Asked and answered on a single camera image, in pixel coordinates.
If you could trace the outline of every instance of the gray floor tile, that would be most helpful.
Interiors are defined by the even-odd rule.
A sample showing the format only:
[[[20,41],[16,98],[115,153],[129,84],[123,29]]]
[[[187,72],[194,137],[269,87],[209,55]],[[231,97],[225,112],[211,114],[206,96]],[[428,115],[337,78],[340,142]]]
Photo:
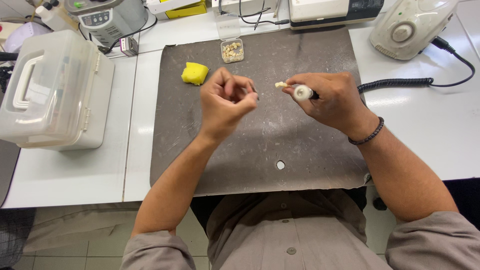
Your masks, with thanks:
[[[33,270],[85,270],[86,257],[35,257]]]
[[[87,256],[88,241],[72,245],[42,249],[36,252],[37,256],[85,257]]]
[[[177,226],[177,235],[187,244],[192,256],[207,256],[208,238],[190,208]]]
[[[85,270],[119,270],[121,257],[87,257]]]
[[[210,270],[210,262],[208,261],[208,257],[193,257],[193,261],[195,262],[195,267],[197,270]]]
[[[98,240],[91,240],[88,245],[88,257],[122,257],[125,246],[130,239],[133,223],[115,226],[112,233]]]
[[[35,256],[36,251],[24,252],[22,256]]]
[[[384,254],[388,237],[396,226],[396,219],[392,212],[378,211],[373,207],[372,201],[378,197],[375,186],[367,187],[367,206],[363,210],[363,214],[367,218],[367,246],[376,254]]]
[[[13,266],[15,270],[32,270],[34,256],[22,256],[20,260]]]

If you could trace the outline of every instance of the beaded bracelet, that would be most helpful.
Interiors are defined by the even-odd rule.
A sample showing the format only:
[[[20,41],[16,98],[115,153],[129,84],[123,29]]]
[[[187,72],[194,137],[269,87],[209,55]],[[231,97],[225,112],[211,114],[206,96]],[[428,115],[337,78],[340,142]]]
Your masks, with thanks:
[[[352,139],[350,139],[350,137],[348,137],[348,141],[353,145],[361,145],[361,144],[364,144],[364,143],[372,140],[373,138],[375,138],[375,136],[377,136],[377,134],[380,132],[380,130],[384,126],[384,119],[380,116],[378,117],[378,119],[380,119],[380,124],[378,124],[377,129],[375,129],[375,131],[372,133],[372,135],[368,136],[366,139],[363,139],[359,142],[353,141]]]

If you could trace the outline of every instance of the white desk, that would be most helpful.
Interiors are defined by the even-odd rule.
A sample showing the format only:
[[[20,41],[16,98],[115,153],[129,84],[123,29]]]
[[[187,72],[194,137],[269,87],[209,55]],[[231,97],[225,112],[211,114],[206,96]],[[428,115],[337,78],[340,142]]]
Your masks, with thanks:
[[[382,12],[394,0],[386,0]],[[480,0],[463,1],[440,36],[480,68],[480,27],[475,10]],[[288,19],[282,0],[277,18]],[[146,26],[154,21],[149,18]],[[377,52],[368,41],[376,21],[349,25],[363,83],[385,78],[433,77],[436,83],[456,82],[469,69],[447,52],[429,46],[410,61],[396,61]],[[277,31],[288,25],[241,22],[242,35]],[[218,39],[212,11],[159,21],[140,33],[141,54],[120,57],[108,111],[104,144],[76,153],[22,150],[4,208],[143,200],[150,189],[150,158],[156,93],[165,45]],[[365,94],[368,106],[443,179],[480,176],[480,75],[451,88],[385,88]]]

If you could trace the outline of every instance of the white bottle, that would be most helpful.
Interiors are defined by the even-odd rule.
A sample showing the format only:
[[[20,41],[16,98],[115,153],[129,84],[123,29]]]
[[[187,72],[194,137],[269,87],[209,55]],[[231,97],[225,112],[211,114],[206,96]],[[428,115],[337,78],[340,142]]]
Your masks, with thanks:
[[[78,33],[78,29],[73,28],[60,16],[58,16],[54,12],[47,10],[44,6],[37,7],[35,13],[37,13],[42,18],[42,22],[45,23],[48,27],[52,28],[53,31],[72,30]]]
[[[55,13],[57,16],[62,18],[64,21],[66,21],[69,25],[71,25],[73,28],[78,29],[78,22],[74,22],[65,12],[62,12],[61,9],[58,8],[53,8],[53,5],[45,2],[42,5],[44,8],[46,8],[48,11]]]
[[[60,12],[62,11],[65,13],[67,16],[69,16],[77,25],[78,25],[78,17],[75,15],[70,14],[66,9],[65,6],[63,5],[62,2],[59,0],[50,0],[50,4],[53,6],[53,10],[55,12]]]

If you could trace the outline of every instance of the shirt sleeve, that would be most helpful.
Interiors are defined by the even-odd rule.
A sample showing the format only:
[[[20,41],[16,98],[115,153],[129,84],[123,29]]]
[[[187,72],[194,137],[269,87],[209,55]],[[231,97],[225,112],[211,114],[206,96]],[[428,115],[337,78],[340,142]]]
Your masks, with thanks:
[[[167,231],[141,233],[125,247],[120,270],[194,270],[185,243]]]
[[[385,253],[395,270],[478,269],[480,232],[456,212],[435,212],[398,225]]]

